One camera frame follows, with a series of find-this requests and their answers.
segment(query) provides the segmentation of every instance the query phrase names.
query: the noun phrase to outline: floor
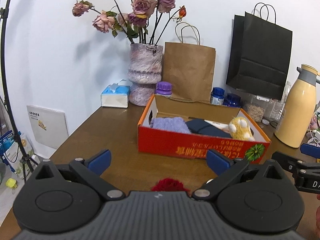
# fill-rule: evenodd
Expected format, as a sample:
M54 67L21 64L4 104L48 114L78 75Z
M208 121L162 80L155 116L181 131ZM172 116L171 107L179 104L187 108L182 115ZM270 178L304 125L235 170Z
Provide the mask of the floor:
M23 179L19 179L4 163L0 163L0 173L2 181L0 182L0 225L4 221L8 212L10 211L12 204L21 190L24 182ZM12 190L8 188L5 183L9 178L13 178L17 181L17 188Z

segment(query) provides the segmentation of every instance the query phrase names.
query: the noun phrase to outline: purple bottle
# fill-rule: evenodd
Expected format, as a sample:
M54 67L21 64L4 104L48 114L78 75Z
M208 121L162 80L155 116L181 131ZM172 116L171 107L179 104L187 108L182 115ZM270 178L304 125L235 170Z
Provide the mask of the purple bottle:
M170 97L172 95L172 85L169 82L161 81L156 85L156 95L161 95L165 97Z

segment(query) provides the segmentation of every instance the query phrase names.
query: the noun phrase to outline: black tripod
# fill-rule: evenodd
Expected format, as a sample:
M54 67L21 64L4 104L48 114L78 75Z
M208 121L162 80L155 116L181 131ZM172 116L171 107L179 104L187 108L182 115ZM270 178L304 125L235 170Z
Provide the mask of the black tripod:
M13 138L14 140L18 143L18 150L17 150L17 155L19 153L19 148L21 150L22 153L22 158L20 160L21 164L22 164L22 170L23 170L23 177L24 177L24 182L27 181L27 176L26 176L26 168L25 165L27 164L30 172L33 172L33 167L31 165L32 161L34 164L38 165L38 163L33 160L32 158L30 158L30 156L26 153L22 142L21 142L21 138L20 135L18 133L18 129L16 126L16 123L14 121L13 118L13 114L12 114L12 109L11 109L11 105L10 105L10 100L9 100L9 93L8 93L8 86L7 86L7 79L5 76L5 64L4 64L4 46L5 46L5 30L6 30L6 26L7 26L7 18L8 18L8 13L9 13L9 5L10 5L10 1L11 0L7 0L7 3L5 5L5 8L1 8L0 9L0 15L1 15L1 19L2 19L2 30L1 30L1 41L0 41L0 60L1 60L1 76L2 76L2 85L3 85L3 90L4 90L4 106L7 110L7 113L9 115L9 119L10 119L10 123L12 125L12 131L13 131Z

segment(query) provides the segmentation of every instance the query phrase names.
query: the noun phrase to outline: black paper bag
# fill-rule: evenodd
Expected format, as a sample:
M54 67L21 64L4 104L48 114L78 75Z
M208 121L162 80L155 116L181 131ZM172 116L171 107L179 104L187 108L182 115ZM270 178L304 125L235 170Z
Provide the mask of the black paper bag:
M226 84L281 100L291 46L292 31L247 12L235 15Z

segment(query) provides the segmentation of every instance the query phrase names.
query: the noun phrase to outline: white wall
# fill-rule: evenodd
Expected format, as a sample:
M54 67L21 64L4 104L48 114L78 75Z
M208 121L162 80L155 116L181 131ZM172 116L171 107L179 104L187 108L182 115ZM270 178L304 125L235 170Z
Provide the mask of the white wall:
M13 113L18 128L46 157L54 150L35 141L26 105L64 111L72 133L100 106L103 89L126 77L129 64L130 44L124 35L114 39L95 30L94 12L73 17L75 1L12 0L10 7L5 55ZM98 10L114 6L113 0L89 1ZM131 12L130 0L118 2L123 12ZM302 63L320 70L320 0L176 0L177 6L186 6L185 20L199 28L202 44L217 50L215 86L225 84L234 14L252 12L257 2L272 4L277 24L293 31L288 80L295 81L295 68ZM160 44L165 41L178 41L173 23Z

